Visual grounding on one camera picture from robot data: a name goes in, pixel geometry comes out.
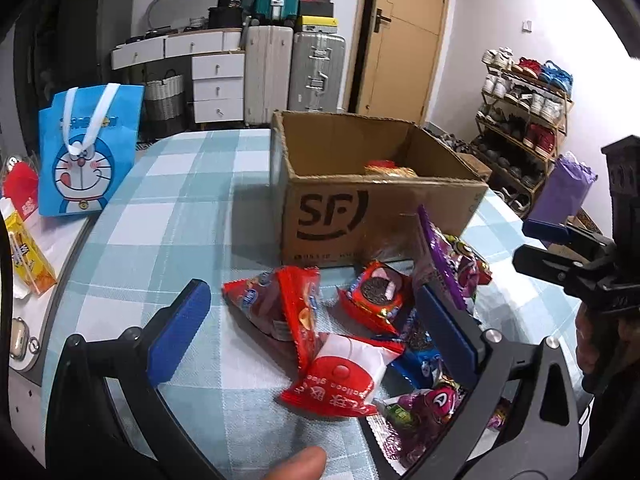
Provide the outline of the person's right hand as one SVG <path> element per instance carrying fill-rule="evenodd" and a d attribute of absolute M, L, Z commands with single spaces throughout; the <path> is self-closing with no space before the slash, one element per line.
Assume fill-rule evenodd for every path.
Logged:
<path fill-rule="evenodd" d="M 639 361 L 639 317 L 605 314 L 583 301 L 575 318 L 576 359 L 582 388 L 598 396 L 611 379 Z"/>

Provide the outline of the person's left hand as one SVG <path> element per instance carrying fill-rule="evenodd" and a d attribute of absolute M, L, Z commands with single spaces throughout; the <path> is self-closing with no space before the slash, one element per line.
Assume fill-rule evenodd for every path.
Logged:
<path fill-rule="evenodd" d="M 325 469 L 326 451 L 308 446 L 270 470 L 264 480 L 319 480 Z"/>

